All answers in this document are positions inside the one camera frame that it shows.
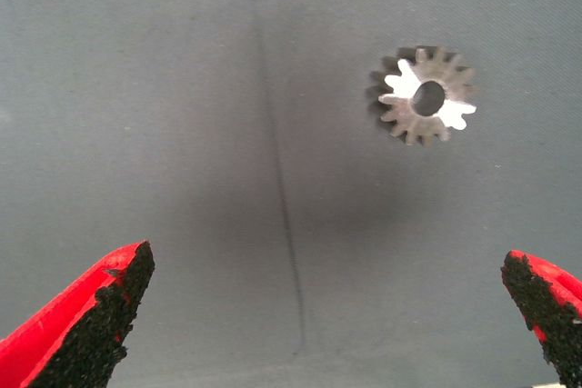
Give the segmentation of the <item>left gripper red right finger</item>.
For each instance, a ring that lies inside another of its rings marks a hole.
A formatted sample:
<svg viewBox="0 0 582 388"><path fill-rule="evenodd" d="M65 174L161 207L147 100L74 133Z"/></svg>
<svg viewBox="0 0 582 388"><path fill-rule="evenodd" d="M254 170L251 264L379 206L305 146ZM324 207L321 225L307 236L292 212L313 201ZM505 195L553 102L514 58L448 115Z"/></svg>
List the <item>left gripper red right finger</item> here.
<svg viewBox="0 0 582 388"><path fill-rule="evenodd" d="M507 253L501 277L560 384L579 387L581 280L556 264L518 250Z"/></svg>

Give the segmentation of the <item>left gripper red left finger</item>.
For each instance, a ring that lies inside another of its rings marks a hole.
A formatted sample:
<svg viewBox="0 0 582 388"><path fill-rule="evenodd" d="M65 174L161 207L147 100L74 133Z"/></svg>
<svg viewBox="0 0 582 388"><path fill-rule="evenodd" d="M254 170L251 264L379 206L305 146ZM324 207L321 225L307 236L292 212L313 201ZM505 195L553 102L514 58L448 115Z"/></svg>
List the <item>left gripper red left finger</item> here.
<svg viewBox="0 0 582 388"><path fill-rule="evenodd" d="M2 340L2 386L107 386L154 270L147 241L92 265Z"/></svg>

